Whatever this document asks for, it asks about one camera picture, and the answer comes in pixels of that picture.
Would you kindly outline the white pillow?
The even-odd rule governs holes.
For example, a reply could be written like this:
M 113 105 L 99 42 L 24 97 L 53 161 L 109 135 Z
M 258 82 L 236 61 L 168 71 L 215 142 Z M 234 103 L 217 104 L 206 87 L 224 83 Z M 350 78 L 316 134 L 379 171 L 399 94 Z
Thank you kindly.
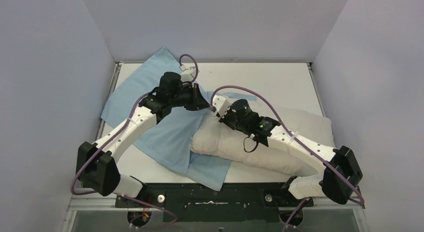
M 278 106 L 274 109 L 293 133 L 322 146 L 335 146 L 332 123 L 328 118 L 300 109 Z M 317 172 L 307 162 L 291 155 L 284 143 L 275 148 L 269 137 L 263 142 L 256 142 L 243 132 L 219 122 L 219 118 L 212 111 L 203 116 L 191 139 L 190 149 L 202 155 L 218 156 L 292 176 L 306 177 Z

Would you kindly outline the green and blue pillowcase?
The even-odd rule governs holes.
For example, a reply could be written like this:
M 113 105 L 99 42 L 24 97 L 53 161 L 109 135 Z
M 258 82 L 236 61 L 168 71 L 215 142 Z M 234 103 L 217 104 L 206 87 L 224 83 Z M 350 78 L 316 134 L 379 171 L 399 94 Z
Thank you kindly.
M 180 74 L 182 71 L 177 59 L 163 47 L 117 86 L 107 99 L 101 119 L 113 128 L 118 126 L 127 119 L 136 100 L 159 85 L 165 72 Z M 190 149 L 194 134 L 207 116 L 220 125 L 217 117 L 208 109 L 188 111 L 183 107 L 173 108 L 158 125 L 138 138 L 134 146 L 165 168 L 220 191 L 231 161 Z

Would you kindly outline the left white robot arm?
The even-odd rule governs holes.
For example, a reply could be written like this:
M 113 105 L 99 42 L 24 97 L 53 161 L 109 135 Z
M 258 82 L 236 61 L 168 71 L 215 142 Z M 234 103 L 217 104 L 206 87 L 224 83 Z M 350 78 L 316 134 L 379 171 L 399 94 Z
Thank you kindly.
M 209 108 L 209 104 L 195 83 L 196 72 L 181 74 L 165 72 L 159 85 L 138 98 L 128 118 L 110 133 L 93 143 L 84 142 L 78 148 L 74 181 L 90 188 L 90 193 L 102 196 L 127 196 L 133 204 L 143 205 L 148 199 L 144 184 L 130 175 L 119 172 L 117 162 L 124 152 L 146 131 L 155 127 L 173 108 L 188 111 Z

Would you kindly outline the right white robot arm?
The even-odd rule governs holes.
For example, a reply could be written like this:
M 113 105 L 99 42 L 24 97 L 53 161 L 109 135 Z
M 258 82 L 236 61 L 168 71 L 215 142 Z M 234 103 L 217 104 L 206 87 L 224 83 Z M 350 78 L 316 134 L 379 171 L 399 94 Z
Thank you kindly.
M 294 175 L 284 184 L 281 199 L 285 204 L 292 206 L 309 197 L 327 197 L 341 205 L 352 200 L 363 173 L 350 148 L 326 146 L 292 132 L 279 121 L 252 111 L 246 99 L 229 102 L 215 95 L 212 106 L 220 123 L 257 145 L 288 153 L 316 170 L 310 176 Z

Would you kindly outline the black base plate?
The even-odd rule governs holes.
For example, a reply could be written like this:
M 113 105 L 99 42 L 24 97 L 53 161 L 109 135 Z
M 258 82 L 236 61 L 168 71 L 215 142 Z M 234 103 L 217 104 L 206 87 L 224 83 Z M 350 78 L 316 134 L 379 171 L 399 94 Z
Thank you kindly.
M 150 183 L 139 200 L 166 209 L 179 222 L 277 223 L 301 202 L 282 182 L 224 183 L 220 191 L 199 183 Z

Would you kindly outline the aluminium frame rail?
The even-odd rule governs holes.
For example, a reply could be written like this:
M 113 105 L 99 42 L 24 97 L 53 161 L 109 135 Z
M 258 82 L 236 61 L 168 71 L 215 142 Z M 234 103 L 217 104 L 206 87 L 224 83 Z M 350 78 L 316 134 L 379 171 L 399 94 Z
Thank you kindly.
M 97 138 L 102 133 L 102 131 L 105 127 L 105 122 L 101 119 L 101 113 L 104 109 L 104 106 L 106 104 L 108 97 L 110 96 L 112 91 L 115 89 L 121 67 L 122 67 L 121 62 L 115 62 L 113 64 L 113 70 L 111 72 L 108 72 L 107 77 L 106 77 L 108 84 L 107 84 L 107 87 L 105 89 L 101 90 L 101 97 L 100 97 L 100 100 L 99 100 L 99 106 L 100 107 L 99 107 L 99 109 L 97 109 L 95 117 L 94 117 L 93 129 L 90 130 L 90 134 L 89 134 L 88 137 L 84 138 L 82 141 L 80 141 L 78 143 L 78 147 L 79 147 L 79 144 L 81 144 L 82 142 L 93 142 L 93 141 L 97 140 Z M 62 227 L 60 229 L 61 232 L 71 232 L 72 229 L 73 229 L 77 211 L 73 210 L 71 208 L 72 207 L 71 204 L 73 202 L 75 202 L 76 199 L 85 200 L 87 198 L 88 198 L 87 194 L 76 195 L 76 194 L 71 193 L 70 201 L 69 201 L 68 206 L 66 208 L 65 218 L 63 220 Z

